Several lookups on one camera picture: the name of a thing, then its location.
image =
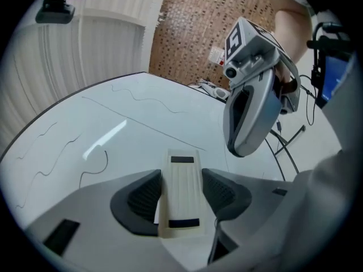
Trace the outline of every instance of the white table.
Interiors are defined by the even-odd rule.
[[[197,149],[203,168],[281,180],[265,142],[246,158],[228,152],[224,106],[148,73],[78,92],[31,123],[7,150],[0,183],[9,209],[25,228],[77,190],[81,176],[82,187],[162,169],[168,148]]]

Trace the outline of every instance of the brown tiled floor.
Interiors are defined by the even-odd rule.
[[[224,47],[240,16],[273,29],[268,0],[164,0],[161,12],[164,21],[155,30],[150,72],[183,84],[209,78],[228,88],[222,67],[209,63],[208,55],[212,45]]]

